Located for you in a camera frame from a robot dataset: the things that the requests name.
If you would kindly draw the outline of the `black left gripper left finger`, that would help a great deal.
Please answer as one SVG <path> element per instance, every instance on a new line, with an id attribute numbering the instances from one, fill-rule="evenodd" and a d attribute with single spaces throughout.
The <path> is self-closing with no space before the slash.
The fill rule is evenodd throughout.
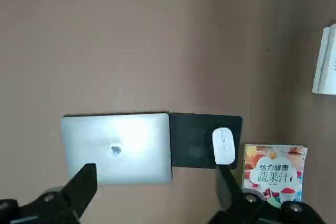
<path id="1" fill-rule="evenodd" d="M 64 186 L 51 188 L 28 204 L 1 199 L 1 223 L 81 223 L 97 189 L 96 164 L 85 164 Z"/>

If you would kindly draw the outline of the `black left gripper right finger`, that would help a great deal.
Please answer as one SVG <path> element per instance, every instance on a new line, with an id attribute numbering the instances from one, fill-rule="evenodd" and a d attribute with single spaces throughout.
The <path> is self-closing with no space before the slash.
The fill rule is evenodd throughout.
<path id="1" fill-rule="evenodd" d="M 210 223 L 325 223 L 308 204 L 286 201 L 271 206 L 255 191 L 242 191 L 228 165 L 218 166 L 216 192 L 221 209 Z"/>

